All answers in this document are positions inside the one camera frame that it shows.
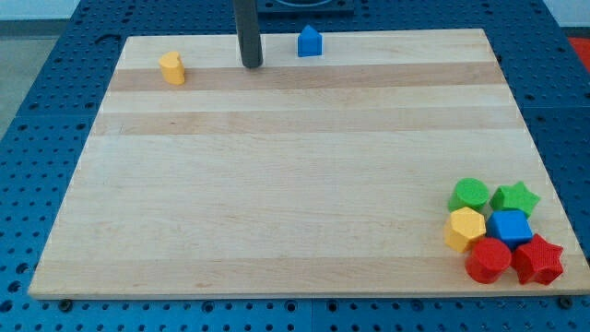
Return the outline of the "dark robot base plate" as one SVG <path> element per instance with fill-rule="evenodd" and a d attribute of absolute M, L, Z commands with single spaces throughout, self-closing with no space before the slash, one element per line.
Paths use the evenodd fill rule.
<path fill-rule="evenodd" d="M 354 0 L 257 0 L 260 14 L 353 13 Z"/>

